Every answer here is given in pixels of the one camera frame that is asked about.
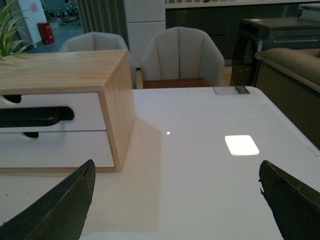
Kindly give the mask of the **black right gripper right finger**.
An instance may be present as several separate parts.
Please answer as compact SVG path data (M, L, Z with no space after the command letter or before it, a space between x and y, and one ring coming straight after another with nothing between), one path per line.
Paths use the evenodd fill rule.
M268 160L259 167L260 190L285 240L320 238L320 193Z

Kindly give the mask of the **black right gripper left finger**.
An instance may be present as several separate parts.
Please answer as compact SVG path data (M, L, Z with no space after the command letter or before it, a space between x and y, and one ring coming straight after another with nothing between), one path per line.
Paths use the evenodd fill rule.
M96 180L90 159L24 211L0 227L2 240L78 240Z

